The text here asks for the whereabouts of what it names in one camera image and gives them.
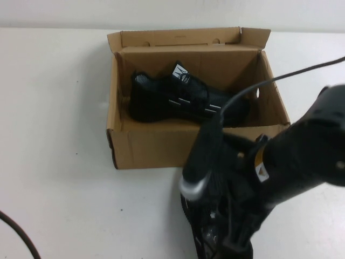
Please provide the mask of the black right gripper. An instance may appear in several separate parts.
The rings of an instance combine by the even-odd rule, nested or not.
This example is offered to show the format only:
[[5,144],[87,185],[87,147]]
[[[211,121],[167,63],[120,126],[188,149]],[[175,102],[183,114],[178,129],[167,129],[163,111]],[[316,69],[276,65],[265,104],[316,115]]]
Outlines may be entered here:
[[209,193],[217,208],[217,222],[228,229],[230,258],[253,258],[251,237],[267,218],[270,209],[259,201],[259,179],[254,159],[269,137],[255,141],[231,134],[223,136],[217,162],[212,170]]

